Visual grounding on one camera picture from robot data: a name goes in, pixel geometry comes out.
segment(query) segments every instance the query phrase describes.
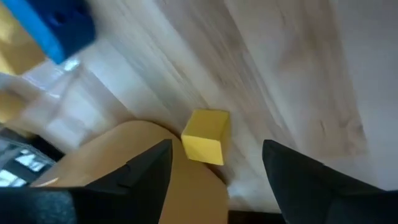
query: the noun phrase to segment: toy block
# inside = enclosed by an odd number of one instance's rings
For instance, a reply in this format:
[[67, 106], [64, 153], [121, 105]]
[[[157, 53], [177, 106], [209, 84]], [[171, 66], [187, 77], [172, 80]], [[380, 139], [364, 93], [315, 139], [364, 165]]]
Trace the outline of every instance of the toy block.
[[22, 75], [44, 60], [40, 47], [0, 4], [0, 72]]
[[60, 64], [95, 39], [83, 0], [2, 0], [48, 58]]
[[0, 90], [0, 123], [4, 124], [19, 116], [25, 106], [18, 97]]
[[229, 113], [218, 110], [195, 110], [181, 139], [189, 159], [224, 165], [224, 157], [231, 139]]

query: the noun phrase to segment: wooden floor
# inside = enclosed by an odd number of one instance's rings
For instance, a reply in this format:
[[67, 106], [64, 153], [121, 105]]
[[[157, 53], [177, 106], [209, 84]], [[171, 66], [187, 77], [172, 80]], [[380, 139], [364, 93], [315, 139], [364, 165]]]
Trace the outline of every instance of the wooden floor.
[[[89, 2], [99, 34], [79, 72], [58, 78], [47, 62], [26, 75], [50, 93], [24, 116], [64, 151], [130, 119], [178, 134], [193, 109], [213, 108], [232, 116], [220, 170], [233, 209], [278, 211], [264, 139], [398, 188], [398, 3]], [[40, 119], [38, 108], [49, 108]]]

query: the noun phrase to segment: blue block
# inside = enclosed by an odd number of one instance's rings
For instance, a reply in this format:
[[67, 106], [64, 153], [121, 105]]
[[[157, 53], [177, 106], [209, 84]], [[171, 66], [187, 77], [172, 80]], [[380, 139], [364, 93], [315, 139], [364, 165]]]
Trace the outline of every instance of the blue block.
[[95, 39], [83, 0], [2, 0], [47, 57], [60, 64]]

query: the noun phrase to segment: yellow block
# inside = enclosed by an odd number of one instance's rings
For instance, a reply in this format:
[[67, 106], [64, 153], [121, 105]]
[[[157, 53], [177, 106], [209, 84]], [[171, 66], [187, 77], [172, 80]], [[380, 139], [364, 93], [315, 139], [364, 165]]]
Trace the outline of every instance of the yellow block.
[[18, 117], [24, 108], [25, 103], [21, 99], [0, 90], [0, 123], [4, 124], [5, 127], [15, 131], [25, 138], [31, 138], [34, 136], [32, 133], [23, 130], [21, 127], [7, 123]]
[[22, 75], [44, 59], [40, 47], [0, 4], [0, 72]]
[[0, 123], [17, 117], [25, 108], [25, 103], [16, 96], [0, 90]]
[[181, 139], [189, 159], [224, 165], [224, 155], [231, 139], [229, 113], [195, 110]]

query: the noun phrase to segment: light wood floor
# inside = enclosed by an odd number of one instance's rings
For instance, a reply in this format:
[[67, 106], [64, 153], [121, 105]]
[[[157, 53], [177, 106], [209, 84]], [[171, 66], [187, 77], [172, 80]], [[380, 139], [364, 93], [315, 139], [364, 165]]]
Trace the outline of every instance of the light wood floor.
[[278, 211], [261, 161], [264, 139], [398, 188], [397, 3], [89, 2], [99, 34], [78, 56], [79, 72], [54, 85], [47, 62], [26, 75], [52, 87], [24, 116], [64, 151], [130, 119], [179, 133], [193, 109], [213, 108], [232, 116], [232, 147], [220, 167], [231, 208]]

